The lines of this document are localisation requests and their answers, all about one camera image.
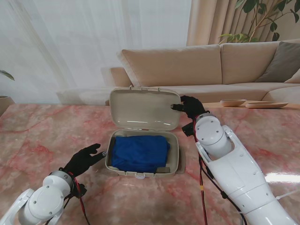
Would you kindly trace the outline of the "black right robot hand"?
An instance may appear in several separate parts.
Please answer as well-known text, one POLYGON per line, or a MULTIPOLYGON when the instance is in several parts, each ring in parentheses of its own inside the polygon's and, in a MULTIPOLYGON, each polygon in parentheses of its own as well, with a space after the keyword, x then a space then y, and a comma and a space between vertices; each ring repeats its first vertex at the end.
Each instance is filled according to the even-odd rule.
POLYGON ((181 104, 172 104, 171 108, 179 112, 184 112, 192 120, 196 120, 197 117, 208 112, 195 97, 184 95, 180 97, 180 101, 181 104))

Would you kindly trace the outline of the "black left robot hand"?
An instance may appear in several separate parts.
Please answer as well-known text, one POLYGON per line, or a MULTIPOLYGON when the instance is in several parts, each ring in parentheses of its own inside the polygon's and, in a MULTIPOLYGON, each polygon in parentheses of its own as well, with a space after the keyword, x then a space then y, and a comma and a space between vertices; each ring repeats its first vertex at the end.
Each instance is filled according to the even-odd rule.
POLYGON ((77 177, 106 157, 106 151, 98 152, 101 144, 96 143, 75 153, 62 171, 77 177))

